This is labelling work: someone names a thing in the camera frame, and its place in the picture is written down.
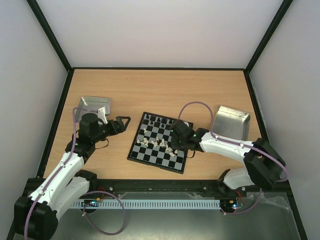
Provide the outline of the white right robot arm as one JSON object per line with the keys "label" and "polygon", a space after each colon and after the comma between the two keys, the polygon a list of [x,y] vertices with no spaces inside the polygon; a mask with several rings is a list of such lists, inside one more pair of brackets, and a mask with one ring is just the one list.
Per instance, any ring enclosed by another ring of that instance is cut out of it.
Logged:
{"label": "white right robot arm", "polygon": [[224,196],[249,186],[270,191],[276,183],[284,182],[289,177],[285,161],[263,138],[236,140],[204,128],[193,130],[180,119],[169,129],[171,145],[175,150],[214,153],[243,164],[242,168],[226,169],[216,181],[217,190]]}

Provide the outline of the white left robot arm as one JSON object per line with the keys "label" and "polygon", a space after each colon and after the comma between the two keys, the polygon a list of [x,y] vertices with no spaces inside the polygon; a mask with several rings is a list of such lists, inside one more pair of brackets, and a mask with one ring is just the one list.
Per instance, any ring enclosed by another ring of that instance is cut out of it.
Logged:
{"label": "white left robot arm", "polygon": [[90,111],[74,123],[72,139],[57,166],[36,190],[15,202],[14,231],[25,239],[51,239],[71,205],[81,196],[95,193],[97,175],[82,167],[96,150],[96,143],[123,133],[130,121],[128,116],[107,120],[100,111]]}

